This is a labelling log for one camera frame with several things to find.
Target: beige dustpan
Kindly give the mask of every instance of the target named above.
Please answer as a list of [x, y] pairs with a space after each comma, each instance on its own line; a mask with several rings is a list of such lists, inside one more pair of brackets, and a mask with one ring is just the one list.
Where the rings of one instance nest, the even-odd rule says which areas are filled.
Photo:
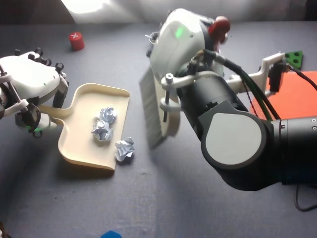
[[[114, 170], [115, 143], [121, 140], [130, 94], [123, 89], [95, 83], [81, 85], [75, 92], [71, 106], [57, 109], [40, 106], [40, 111], [49, 114], [54, 122], [63, 125], [58, 149], [69, 162], [96, 168]], [[102, 108], [114, 107], [118, 113], [110, 142], [99, 142], [91, 130], [95, 115]]]

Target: blue hexagon block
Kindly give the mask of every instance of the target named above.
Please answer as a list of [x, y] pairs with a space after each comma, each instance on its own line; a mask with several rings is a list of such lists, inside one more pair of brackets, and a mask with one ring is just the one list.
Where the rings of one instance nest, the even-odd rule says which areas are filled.
[[102, 235], [101, 238], [122, 238], [122, 236], [117, 232], [108, 231], [106, 234]]

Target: gray tablecloth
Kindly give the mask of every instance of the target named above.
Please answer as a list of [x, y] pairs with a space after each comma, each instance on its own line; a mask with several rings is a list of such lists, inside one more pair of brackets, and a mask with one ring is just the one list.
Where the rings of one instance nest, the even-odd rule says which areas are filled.
[[[175, 138], [147, 147], [138, 82], [149, 66], [144, 37], [156, 25], [1, 26], [0, 57], [41, 47], [65, 65], [70, 88], [95, 82], [126, 89], [130, 103], [122, 137], [135, 140], [135, 158], [114, 174], [78, 167], [60, 155], [61, 132], [41, 139], [20, 131], [14, 117], [0, 121], [0, 220], [14, 238], [316, 237], [317, 211], [300, 213], [293, 186], [257, 192], [229, 187], [202, 156], [185, 117]], [[71, 52], [68, 34], [81, 31], [86, 47]], [[222, 53], [248, 73], [278, 51], [304, 51], [303, 70], [316, 70], [317, 23], [233, 24]], [[303, 189], [301, 202], [317, 202]]]

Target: green triangular block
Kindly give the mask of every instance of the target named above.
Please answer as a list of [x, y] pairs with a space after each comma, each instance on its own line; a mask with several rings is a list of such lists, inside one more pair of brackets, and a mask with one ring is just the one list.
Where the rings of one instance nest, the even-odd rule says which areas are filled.
[[303, 52], [302, 51], [294, 51], [285, 53], [286, 61], [296, 69], [302, 68], [302, 59]]

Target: red bottle cap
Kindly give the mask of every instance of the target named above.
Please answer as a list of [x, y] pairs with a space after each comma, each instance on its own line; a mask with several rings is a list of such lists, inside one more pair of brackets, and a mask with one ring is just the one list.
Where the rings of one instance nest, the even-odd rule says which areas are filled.
[[218, 16], [214, 24], [208, 28], [208, 32], [215, 42], [223, 42], [226, 33], [230, 30], [230, 22], [224, 16]]
[[75, 51], [79, 51], [85, 47], [84, 38], [80, 32], [70, 33], [69, 40], [73, 50]]

